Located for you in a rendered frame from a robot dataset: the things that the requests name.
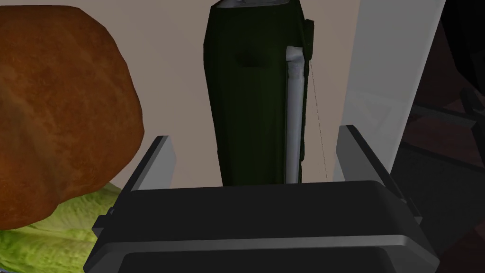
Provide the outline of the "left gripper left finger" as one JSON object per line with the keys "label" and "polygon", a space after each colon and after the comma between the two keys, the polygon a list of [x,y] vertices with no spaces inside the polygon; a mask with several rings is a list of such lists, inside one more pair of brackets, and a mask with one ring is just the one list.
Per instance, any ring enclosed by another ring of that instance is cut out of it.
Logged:
{"label": "left gripper left finger", "polygon": [[130,177],[130,191],[170,187],[176,155],[169,136],[157,136]]}

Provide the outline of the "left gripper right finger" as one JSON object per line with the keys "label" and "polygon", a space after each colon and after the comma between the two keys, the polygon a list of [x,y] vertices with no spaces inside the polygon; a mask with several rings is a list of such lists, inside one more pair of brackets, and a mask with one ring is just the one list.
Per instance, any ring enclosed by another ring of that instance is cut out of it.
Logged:
{"label": "left gripper right finger", "polygon": [[345,181],[373,180],[385,187],[395,182],[354,125],[340,126],[336,155]]}

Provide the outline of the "brown bread loaf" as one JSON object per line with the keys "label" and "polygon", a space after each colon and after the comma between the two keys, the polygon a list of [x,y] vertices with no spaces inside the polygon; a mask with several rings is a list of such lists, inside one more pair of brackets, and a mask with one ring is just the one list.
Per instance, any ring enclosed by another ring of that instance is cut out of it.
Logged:
{"label": "brown bread loaf", "polygon": [[143,136],[127,64],[103,25],[71,6],[0,6],[0,230],[101,189]]}

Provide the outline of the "green lettuce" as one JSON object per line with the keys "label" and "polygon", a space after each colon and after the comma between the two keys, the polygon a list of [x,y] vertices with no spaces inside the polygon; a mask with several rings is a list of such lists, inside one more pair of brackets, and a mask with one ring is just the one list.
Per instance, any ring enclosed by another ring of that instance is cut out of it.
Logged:
{"label": "green lettuce", "polygon": [[0,271],[8,273],[84,273],[96,236],[91,228],[112,207],[121,189],[102,189],[61,203],[44,220],[0,231]]}

